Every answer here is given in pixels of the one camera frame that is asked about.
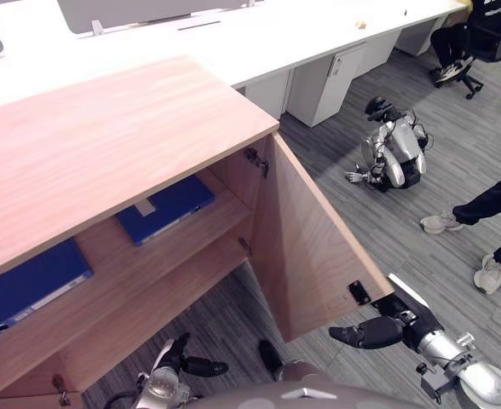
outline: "blue folder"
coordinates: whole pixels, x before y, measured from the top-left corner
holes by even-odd
[[[0,332],[92,275],[74,239],[0,275]]]
[[[116,217],[133,242],[142,245],[214,199],[215,195],[206,185],[196,176],[189,176],[150,196],[152,213],[143,216],[135,206],[130,206]]]

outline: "white desk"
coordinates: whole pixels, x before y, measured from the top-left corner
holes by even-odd
[[[248,87],[250,94],[253,84],[279,75],[273,89],[282,101],[279,81],[288,84],[291,68],[464,7],[458,0],[266,0],[192,21],[77,37],[55,1],[0,4],[0,105],[184,54],[234,88]],[[366,29],[357,29],[357,20],[366,21]]]

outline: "metal latch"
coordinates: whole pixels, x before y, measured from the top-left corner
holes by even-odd
[[[370,302],[370,296],[368,296],[368,292],[362,286],[360,281],[356,280],[355,282],[348,285],[349,291],[353,295],[354,300],[359,305],[364,305]]]
[[[63,380],[63,377],[55,375],[54,379],[52,379],[52,384],[57,390],[57,393],[60,394],[60,406],[70,406],[71,400],[66,395],[65,381]]]
[[[262,168],[264,179],[268,177],[269,163],[258,156],[258,151],[254,147],[247,147],[243,150],[244,156],[257,168]]]

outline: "cabinet top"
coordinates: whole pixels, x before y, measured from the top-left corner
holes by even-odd
[[[0,107],[0,274],[278,127],[187,57]]]

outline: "humanoid robot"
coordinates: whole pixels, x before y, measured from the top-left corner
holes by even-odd
[[[402,341],[421,354],[421,387],[441,403],[450,390],[458,392],[463,409],[501,409],[501,370],[472,353],[474,338],[465,334],[451,339],[427,303],[405,283],[391,274],[394,293],[372,306],[381,317],[358,327],[330,328],[336,340],[355,348],[378,349]],[[419,409],[415,403],[398,400],[365,389],[342,386],[310,364],[296,360],[283,365],[273,345],[262,341],[260,356],[272,374],[273,383],[190,398],[189,387],[179,380],[180,371],[196,376],[214,377],[227,371],[227,365],[203,358],[186,357],[189,334],[169,340],[150,375],[138,377],[137,390],[118,394],[105,409],[123,397],[133,400],[132,409]]]
[[[402,112],[376,96],[366,106],[369,121],[382,125],[360,144],[362,156],[369,170],[346,172],[351,183],[364,182],[380,191],[389,188],[405,189],[415,185],[426,172],[424,150],[429,144],[429,135],[418,122],[413,110]]]

